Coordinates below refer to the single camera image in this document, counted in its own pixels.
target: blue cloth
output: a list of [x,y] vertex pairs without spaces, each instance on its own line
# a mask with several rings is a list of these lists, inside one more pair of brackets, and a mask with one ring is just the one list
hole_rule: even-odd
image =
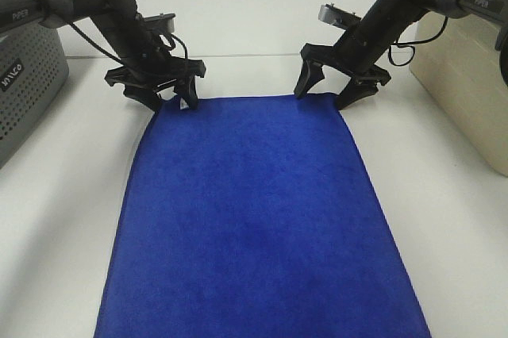
[[164,105],[95,337],[430,337],[330,94]]

